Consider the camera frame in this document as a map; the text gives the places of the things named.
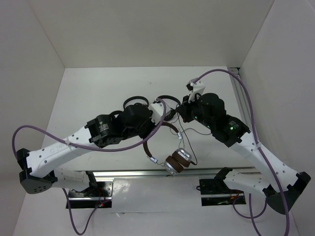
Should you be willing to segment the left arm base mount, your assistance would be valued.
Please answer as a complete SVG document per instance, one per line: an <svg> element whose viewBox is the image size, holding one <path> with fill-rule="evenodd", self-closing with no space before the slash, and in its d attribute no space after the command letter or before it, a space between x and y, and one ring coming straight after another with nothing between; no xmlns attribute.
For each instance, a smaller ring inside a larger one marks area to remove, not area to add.
<svg viewBox="0 0 315 236"><path fill-rule="evenodd" d="M71 189L68 191L69 205L71 209L111 208L114 187L113 178L96 180L93 172L86 171L88 178L88 188L78 191Z"/></svg>

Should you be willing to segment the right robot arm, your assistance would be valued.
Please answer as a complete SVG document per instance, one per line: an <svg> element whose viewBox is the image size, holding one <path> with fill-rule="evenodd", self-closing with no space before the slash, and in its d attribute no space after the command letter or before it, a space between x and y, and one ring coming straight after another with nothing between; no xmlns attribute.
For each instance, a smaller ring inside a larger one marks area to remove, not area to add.
<svg viewBox="0 0 315 236"><path fill-rule="evenodd" d="M311 177L297 172L278 159L263 144L255 141L249 127L226 113L224 101L214 93L183 97L177 111L184 122L193 120L211 131L212 136L239 153L263 175L250 177L224 167L215 176L215 188L221 193L241 190L261 196L268 206L280 214L290 211Z"/></svg>

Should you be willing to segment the brown silver over-ear headphones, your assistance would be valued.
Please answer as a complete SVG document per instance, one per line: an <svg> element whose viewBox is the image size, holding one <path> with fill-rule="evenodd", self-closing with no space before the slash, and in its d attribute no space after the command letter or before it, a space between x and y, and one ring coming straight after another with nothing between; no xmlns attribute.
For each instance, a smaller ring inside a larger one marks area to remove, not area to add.
<svg viewBox="0 0 315 236"><path fill-rule="evenodd" d="M188 168L192 164L192 156L184 148L179 147L164 162L158 163L158 160L153 157L149 151L147 142L143 143L143 149L147 157L155 164L164 167L172 176L182 172L184 168Z"/></svg>

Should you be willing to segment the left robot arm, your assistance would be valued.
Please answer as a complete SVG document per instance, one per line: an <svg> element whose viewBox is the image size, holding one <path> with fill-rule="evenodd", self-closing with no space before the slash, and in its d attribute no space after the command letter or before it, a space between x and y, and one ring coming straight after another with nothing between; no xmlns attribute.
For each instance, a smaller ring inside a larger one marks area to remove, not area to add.
<svg viewBox="0 0 315 236"><path fill-rule="evenodd" d="M61 165L90 151L103 150L129 138L138 136L145 139L156 127L162 114L163 108L157 112L152 105L136 103L123 111L97 116L61 142L34 151L25 148L18 150L22 187L29 194L59 187L92 196L100 188L94 174L91 171L65 170Z"/></svg>

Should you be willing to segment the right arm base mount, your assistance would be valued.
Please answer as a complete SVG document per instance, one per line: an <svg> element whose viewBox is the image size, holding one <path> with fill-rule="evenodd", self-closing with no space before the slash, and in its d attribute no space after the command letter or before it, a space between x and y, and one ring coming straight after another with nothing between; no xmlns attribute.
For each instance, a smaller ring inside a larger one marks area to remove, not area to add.
<svg viewBox="0 0 315 236"><path fill-rule="evenodd" d="M203 207L232 205L235 199L236 205L246 204L243 191L224 187L214 178L200 179L196 190L201 194L201 205Z"/></svg>

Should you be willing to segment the black on-ear headphones left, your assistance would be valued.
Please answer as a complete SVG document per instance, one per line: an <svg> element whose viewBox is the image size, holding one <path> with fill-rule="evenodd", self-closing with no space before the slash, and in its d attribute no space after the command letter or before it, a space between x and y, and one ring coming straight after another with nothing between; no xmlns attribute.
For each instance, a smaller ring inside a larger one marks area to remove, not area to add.
<svg viewBox="0 0 315 236"><path fill-rule="evenodd" d="M123 103L123 108L125 109L131 103L133 103L133 105L140 104L147 107L149 105L149 101L146 97L138 95L138 96L132 96L132 97L127 98Z"/></svg>

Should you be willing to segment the aluminium front rail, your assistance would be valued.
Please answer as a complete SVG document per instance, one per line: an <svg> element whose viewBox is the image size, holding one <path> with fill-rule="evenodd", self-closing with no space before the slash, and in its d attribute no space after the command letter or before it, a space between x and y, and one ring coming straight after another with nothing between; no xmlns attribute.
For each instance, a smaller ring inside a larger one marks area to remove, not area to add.
<svg viewBox="0 0 315 236"><path fill-rule="evenodd" d="M222 168L185 169L175 177L187 176L212 176ZM96 178L146 178L146 177L169 177L171 174L166 170L140 170L140 171L99 171L94 172Z"/></svg>

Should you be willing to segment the black on-ear headphones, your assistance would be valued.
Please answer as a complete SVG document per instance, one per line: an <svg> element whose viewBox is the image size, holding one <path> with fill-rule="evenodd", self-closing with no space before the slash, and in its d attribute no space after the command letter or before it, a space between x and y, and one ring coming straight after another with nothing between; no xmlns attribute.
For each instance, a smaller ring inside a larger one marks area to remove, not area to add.
<svg viewBox="0 0 315 236"><path fill-rule="evenodd" d="M146 97L138 95L138 96L132 96L132 97L127 98L123 103L123 108L125 109L131 103L133 103L133 105L140 104L147 107L149 105L149 101Z"/></svg>
<svg viewBox="0 0 315 236"><path fill-rule="evenodd" d="M161 95L161 96L158 96L159 99L162 99L162 100L171 100L173 102L176 102L177 105L175 106L175 108L172 108L170 105L166 104L167 105L167 113L166 113L166 117L165 117L165 121L171 121L174 116L176 115L177 113L177 107L180 106L181 102L179 99L177 99L176 97L174 96L171 96L171 95Z"/></svg>

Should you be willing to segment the black on-ear headphones right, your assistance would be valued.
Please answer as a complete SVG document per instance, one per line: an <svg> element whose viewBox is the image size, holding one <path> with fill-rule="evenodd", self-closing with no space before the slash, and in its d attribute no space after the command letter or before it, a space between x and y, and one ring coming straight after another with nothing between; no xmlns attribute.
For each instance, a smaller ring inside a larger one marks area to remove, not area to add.
<svg viewBox="0 0 315 236"><path fill-rule="evenodd" d="M177 105L175 106L175 108L172 108L170 105L166 104L167 105L167 113L166 113L166 117L165 117L165 121L171 121L174 116L176 115L177 113L177 107L180 106L181 102L179 99L177 99L176 97L174 96L171 96L171 95L161 95L161 96L158 96L159 99L162 99L162 100L171 100L173 102L176 102Z"/></svg>

